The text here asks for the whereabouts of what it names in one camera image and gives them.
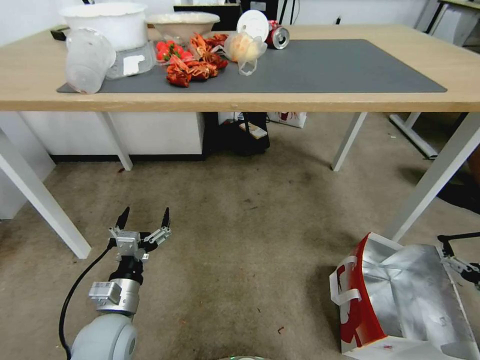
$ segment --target plastic bag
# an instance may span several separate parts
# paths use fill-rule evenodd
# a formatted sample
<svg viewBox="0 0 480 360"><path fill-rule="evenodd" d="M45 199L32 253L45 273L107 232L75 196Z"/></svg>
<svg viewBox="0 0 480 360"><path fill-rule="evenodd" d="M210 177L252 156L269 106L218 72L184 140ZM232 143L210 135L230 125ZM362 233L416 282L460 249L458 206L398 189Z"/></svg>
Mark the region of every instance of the plastic bag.
<svg viewBox="0 0 480 360"><path fill-rule="evenodd" d="M223 51L227 58L238 63L238 72L249 76L257 70L257 60L267 50L267 44L262 41L260 36L255 38L246 32L239 32L230 35L223 46Z"/></svg>

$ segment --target white table leg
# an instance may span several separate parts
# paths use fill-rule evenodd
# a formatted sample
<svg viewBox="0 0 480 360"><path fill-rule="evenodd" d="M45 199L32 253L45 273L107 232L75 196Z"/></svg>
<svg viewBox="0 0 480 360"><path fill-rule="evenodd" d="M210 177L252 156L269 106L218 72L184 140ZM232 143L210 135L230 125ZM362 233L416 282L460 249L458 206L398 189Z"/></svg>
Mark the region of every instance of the white table leg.
<svg viewBox="0 0 480 360"><path fill-rule="evenodd" d="M470 113L404 202L383 236L398 242L480 144L480 113Z"/></svg>
<svg viewBox="0 0 480 360"><path fill-rule="evenodd" d="M1 129L0 169L5 172L74 254L80 259L86 259L91 249L89 243Z"/></svg>
<svg viewBox="0 0 480 360"><path fill-rule="evenodd" d="M350 147L352 146L355 137L357 136L360 127L362 126L365 118L367 117L368 112L356 112L353 115L353 119L350 122L350 126L346 131L346 135L343 138L340 148L338 149L335 158L333 159L333 163L331 164L331 169L335 172L340 170L342 163L347 156Z"/></svg>
<svg viewBox="0 0 480 360"><path fill-rule="evenodd" d="M108 134L109 141L112 147L115 150L115 153L118 155L121 164L125 170L130 171L133 168L132 160L130 159L129 152L127 148L120 140L119 134L115 129L114 123L112 122L112 117L108 112L97 112L98 119L100 123L105 128L106 133Z"/></svg>
<svg viewBox="0 0 480 360"><path fill-rule="evenodd" d="M421 112L412 112L407 120L403 121L397 114L391 114L390 120L396 125L398 129L409 138L428 159L435 159L438 153L428 142L423 140L413 129L415 122L419 118Z"/></svg>

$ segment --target white lid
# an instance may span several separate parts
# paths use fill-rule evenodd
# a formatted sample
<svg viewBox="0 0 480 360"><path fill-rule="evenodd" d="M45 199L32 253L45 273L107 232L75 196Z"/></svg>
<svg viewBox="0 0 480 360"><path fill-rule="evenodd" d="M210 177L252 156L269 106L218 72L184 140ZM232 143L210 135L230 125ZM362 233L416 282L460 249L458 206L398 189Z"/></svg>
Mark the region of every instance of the white lid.
<svg viewBox="0 0 480 360"><path fill-rule="evenodd" d="M269 36L269 21L263 12L248 10L238 19L236 31L246 32L252 38L261 37L264 42Z"/></svg>

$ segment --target shopping bag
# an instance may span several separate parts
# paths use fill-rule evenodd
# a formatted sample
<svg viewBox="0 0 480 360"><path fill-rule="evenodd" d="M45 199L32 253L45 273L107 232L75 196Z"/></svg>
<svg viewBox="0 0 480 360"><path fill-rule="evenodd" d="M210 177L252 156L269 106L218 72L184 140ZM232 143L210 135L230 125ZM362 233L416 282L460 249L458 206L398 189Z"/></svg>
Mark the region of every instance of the shopping bag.
<svg viewBox="0 0 480 360"><path fill-rule="evenodd" d="M296 128L303 128L307 120L306 112L267 112L267 115L270 121Z"/></svg>
<svg viewBox="0 0 480 360"><path fill-rule="evenodd" d="M480 360L441 259L435 246L369 233L330 275L341 352L359 360Z"/></svg>

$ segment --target clear plastic cup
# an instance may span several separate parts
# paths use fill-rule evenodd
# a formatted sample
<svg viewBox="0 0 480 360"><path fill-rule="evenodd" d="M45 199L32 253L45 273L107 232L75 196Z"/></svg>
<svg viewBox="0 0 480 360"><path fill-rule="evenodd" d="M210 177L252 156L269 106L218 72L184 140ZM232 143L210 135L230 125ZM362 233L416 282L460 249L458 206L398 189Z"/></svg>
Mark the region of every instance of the clear plastic cup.
<svg viewBox="0 0 480 360"><path fill-rule="evenodd" d="M98 92L117 57L112 44L98 31L82 28L70 32L66 47L66 82L79 93Z"/></svg>

